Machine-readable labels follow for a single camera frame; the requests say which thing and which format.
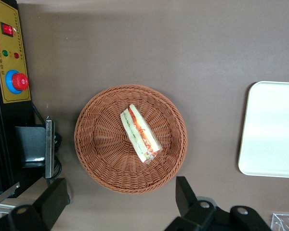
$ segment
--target red emergency stop button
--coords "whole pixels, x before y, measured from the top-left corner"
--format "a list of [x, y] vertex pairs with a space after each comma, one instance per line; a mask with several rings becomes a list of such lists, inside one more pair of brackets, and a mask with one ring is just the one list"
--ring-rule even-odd
[[12, 84], [16, 90], [26, 90], [29, 87], [28, 77], [23, 73], [15, 73], [12, 77]]

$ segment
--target blue button base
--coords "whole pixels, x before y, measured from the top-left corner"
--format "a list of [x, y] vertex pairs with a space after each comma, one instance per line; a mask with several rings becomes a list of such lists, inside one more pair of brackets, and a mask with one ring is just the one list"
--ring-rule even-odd
[[8, 87], [8, 89], [10, 90], [11, 93], [13, 94], [20, 94], [21, 92], [23, 92], [22, 90], [17, 90], [14, 86], [13, 86], [13, 83], [12, 83], [12, 77], [14, 74], [16, 73], [19, 73], [18, 71], [16, 70], [9, 70], [7, 73], [6, 73], [6, 76], [5, 76], [5, 83], [6, 83], [6, 86]]

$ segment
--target black cable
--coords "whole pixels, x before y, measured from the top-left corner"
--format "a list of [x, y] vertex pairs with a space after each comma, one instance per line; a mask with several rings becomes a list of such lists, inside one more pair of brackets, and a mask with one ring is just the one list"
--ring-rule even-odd
[[42, 125], [43, 125], [43, 126], [46, 126], [46, 123], [45, 123], [43, 117], [42, 117], [41, 114], [39, 113], [39, 111], [38, 111], [37, 107], [34, 105], [34, 103], [32, 103], [32, 107], [33, 107], [33, 110], [34, 110], [35, 114], [37, 115], [37, 117], [38, 117], [39, 120], [41, 121]]

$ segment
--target plastic wrap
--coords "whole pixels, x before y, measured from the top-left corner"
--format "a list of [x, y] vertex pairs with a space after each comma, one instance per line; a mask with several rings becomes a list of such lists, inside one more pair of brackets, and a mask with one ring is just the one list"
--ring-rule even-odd
[[138, 157], [143, 163], [149, 164], [162, 150], [155, 134], [133, 104], [120, 117]]

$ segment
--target red switch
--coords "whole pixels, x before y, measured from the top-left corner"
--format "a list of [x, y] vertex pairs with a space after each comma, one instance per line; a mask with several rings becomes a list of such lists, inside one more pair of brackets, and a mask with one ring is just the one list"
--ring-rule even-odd
[[16, 73], [12, 77], [12, 84], [16, 90], [26, 90], [29, 87], [28, 77], [23, 73]]
[[2, 34], [13, 37], [13, 27], [1, 22]]

